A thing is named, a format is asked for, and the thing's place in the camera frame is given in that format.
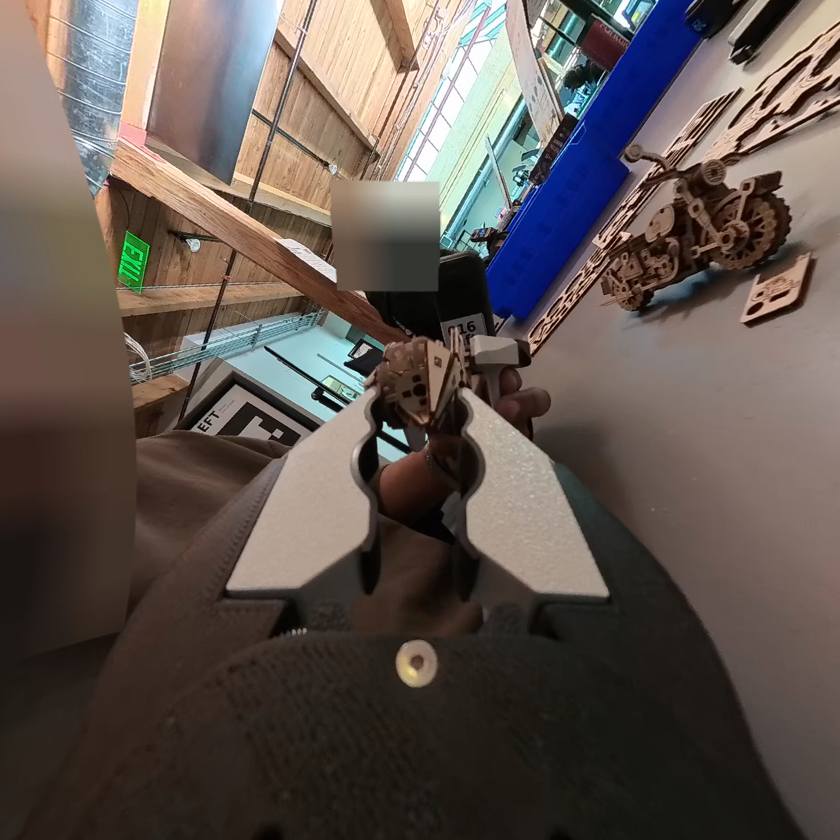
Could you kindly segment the person's left hand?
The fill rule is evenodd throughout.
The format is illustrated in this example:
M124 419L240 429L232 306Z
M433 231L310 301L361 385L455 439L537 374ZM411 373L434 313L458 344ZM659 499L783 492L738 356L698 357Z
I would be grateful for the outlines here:
M500 395L496 411L521 434L533 440L533 420L551 408L551 396L541 387L522 387L519 371L505 367L499 375Z

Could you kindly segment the wooden motorcycle model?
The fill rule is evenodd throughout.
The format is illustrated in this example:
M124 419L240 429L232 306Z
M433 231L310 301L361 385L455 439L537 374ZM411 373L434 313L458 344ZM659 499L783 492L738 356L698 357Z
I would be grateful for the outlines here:
M783 245L791 231L791 210L776 194L782 171L725 183L737 155L709 159L680 170L639 143L628 145L629 162L652 161L658 186L673 181L674 198L651 217L642 234L625 239L606 254L602 293L622 309L646 308L659 289L717 264L725 270L759 266Z

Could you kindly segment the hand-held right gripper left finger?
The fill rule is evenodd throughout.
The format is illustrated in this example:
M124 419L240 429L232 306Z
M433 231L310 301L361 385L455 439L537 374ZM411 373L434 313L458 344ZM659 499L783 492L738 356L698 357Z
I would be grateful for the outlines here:
M376 566L380 466L367 389L285 457L226 583L233 599L355 599Z

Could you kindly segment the wide wooden cutout sheet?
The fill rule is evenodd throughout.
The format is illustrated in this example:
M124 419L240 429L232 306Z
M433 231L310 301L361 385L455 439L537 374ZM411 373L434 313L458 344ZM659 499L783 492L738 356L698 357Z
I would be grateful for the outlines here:
M733 163L839 107L839 24L764 78L703 159Z

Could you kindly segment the small wooden cutout card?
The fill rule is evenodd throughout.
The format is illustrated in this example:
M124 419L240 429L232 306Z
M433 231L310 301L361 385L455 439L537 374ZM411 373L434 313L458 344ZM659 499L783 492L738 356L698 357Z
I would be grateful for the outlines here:
M800 302L812 273L811 253L799 255L787 267L757 275L749 290L740 323L749 326L774 317Z

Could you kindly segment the white paper sheet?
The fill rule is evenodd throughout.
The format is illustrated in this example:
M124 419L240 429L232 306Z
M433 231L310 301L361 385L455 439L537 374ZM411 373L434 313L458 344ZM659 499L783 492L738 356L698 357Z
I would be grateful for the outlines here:
M336 269L292 239L270 237L266 249L248 257L292 289L325 301L326 289L338 289Z

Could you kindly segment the small wooden gear model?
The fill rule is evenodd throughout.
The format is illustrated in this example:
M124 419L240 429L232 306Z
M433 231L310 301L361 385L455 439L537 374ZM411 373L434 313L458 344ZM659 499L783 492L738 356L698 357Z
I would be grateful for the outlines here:
M419 452L430 436L459 432L456 396L461 390L477 392L480 383L460 340L451 350L434 339L414 338L388 344L364 388L378 394L383 422L402 430L410 451Z

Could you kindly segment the green exit sign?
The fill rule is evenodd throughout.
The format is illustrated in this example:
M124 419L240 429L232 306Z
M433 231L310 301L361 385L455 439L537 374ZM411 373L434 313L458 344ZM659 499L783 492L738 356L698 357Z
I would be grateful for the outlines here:
M150 252L151 247L144 240L130 231L125 233L117 275L120 285L142 293Z

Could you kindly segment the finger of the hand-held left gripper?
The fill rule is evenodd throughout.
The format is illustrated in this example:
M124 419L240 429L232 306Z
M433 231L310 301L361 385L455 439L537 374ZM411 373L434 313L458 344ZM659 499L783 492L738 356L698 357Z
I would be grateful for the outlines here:
M529 342L488 335L476 335L469 344L469 369L485 385L488 396L500 394L501 372L529 366Z

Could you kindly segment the silver ventilation duct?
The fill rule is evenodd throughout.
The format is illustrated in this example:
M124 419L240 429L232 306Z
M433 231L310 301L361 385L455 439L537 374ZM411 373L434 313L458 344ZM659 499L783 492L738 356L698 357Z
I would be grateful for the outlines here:
M116 151L137 1L54 1L46 59L92 196Z

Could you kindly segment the black flat device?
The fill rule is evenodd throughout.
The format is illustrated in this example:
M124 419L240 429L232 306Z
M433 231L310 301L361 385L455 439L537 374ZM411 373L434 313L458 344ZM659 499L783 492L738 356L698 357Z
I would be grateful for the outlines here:
M730 67L756 74L768 67L774 51L823 5L821 1L747 2L733 21L724 49Z

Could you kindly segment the blue plastic bin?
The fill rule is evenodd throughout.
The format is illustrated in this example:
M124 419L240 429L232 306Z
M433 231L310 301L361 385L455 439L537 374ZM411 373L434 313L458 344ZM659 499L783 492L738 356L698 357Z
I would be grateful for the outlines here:
M660 1L527 198L486 269L493 312L525 319L628 175L620 156L700 42L689 1Z

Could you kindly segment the long wooden cutout sheet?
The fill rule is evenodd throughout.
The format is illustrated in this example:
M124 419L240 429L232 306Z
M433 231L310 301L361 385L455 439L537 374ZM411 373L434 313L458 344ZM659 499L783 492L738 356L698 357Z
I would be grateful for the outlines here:
M673 142L662 153L667 164L678 166L706 136L721 115L738 99L741 88L734 89L703 103L684 125ZM630 238L629 225L641 213L650 198L657 192L659 183L655 177L659 169L653 165L644 178L627 194L613 215L593 238L595 251L583 267L562 289L528 335L531 355L539 352L546 340L576 307L583 296L600 279L607 266L609 254Z

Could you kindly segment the framed wall sign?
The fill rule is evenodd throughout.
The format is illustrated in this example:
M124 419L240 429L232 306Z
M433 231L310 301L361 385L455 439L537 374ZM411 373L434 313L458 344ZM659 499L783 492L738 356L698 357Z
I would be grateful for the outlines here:
M353 346L343 366L358 375L368 377L382 362L383 355L384 350L381 346L367 338L362 338Z

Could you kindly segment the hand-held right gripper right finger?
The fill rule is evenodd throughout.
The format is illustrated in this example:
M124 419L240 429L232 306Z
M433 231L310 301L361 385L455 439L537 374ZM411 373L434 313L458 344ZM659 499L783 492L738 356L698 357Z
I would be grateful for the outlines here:
M473 392L461 427L458 593L477 603L610 596L552 460Z

